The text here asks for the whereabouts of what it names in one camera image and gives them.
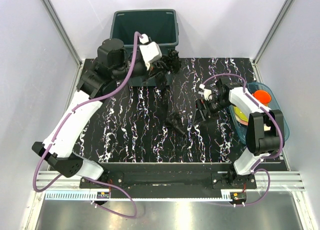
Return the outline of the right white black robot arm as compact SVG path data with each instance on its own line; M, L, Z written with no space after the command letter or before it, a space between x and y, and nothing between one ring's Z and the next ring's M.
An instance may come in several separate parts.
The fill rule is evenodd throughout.
M232 82L229 77L229 73L214 76L217 92L206 88L204 83L199 85L198 93L202 98L195 102L193 123L211 123L229 106L239 108L247 117L246 148L222 178L223 183L236 189L249 181L263 160L280 155L285 145L285 129L281 110L271 109L258 101L247 89L246 80Z

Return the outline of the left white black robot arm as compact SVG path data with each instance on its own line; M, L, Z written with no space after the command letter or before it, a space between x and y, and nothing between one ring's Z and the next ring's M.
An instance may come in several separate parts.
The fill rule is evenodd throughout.
M74 153L74 145L104 101L120 92L131 78L150 74L162 56L160 46L146 34L134 36L130 55L122 40L106 39L98 48L92 68L80 78L71 103L54 130L45 140L32 145L40 157L36 170L47 162L66 178L90 178L95 187L103 188L108 183L104 168Z

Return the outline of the black trash bag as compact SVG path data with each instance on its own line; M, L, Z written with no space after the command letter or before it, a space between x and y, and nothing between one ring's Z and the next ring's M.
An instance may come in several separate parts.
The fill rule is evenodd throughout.
M169 50L167 55L163 55L159 60L150 64L150 72L148 76L155 81L155 87L160 90L160 108L163 116L160 118L163 125L173 129L182 136L186 134L182 118L178 112L168 112L169 99L167 92L167 76L177 74L181 69L182 63L179 58L179 52Z

